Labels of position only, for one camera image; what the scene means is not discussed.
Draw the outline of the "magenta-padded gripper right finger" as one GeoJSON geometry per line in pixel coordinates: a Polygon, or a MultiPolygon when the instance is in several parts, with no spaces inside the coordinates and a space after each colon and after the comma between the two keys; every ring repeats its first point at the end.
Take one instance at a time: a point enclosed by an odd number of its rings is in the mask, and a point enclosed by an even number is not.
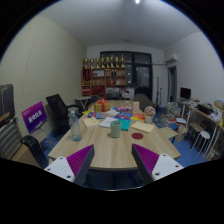
{"type": "Polygon", "coordinates": [[[137,144],[132,145],[132,155],[145,185],[183,169],[168,154],[158,155],[137,144]]]}

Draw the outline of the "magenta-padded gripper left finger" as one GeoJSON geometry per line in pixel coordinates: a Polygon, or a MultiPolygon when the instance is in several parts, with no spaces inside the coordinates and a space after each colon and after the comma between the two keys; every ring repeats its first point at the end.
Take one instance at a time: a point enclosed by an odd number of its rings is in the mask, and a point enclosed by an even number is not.
{"type": "Polygon", "coordinates": [[[58,157],[45,171],[82,186],[94,155],[94,145],[89,145],[68,157],[58,157]]]}

